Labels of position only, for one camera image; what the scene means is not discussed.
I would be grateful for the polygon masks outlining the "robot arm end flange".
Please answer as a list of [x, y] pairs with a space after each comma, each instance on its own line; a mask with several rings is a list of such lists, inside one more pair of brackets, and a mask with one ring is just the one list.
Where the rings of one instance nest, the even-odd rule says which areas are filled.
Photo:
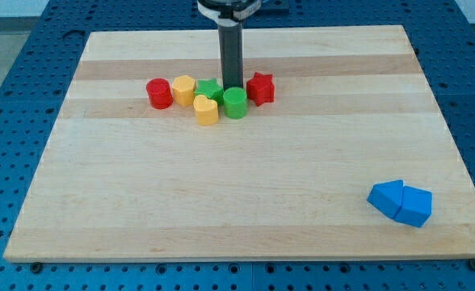
[[197, 8], [218, 26], [232, 27], [252, 16], [262, 4], [262, 0], [198, 0]]

